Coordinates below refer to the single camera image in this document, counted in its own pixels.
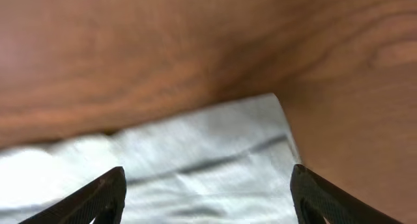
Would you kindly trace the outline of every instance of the crumpled fabric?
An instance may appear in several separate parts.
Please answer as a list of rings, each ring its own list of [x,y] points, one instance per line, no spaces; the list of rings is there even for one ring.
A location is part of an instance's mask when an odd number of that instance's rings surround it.
[[[122,223],[298,223],[289,181],[300,163],[273,94],[0,153],[0,223],[18,223],[115,166]]]

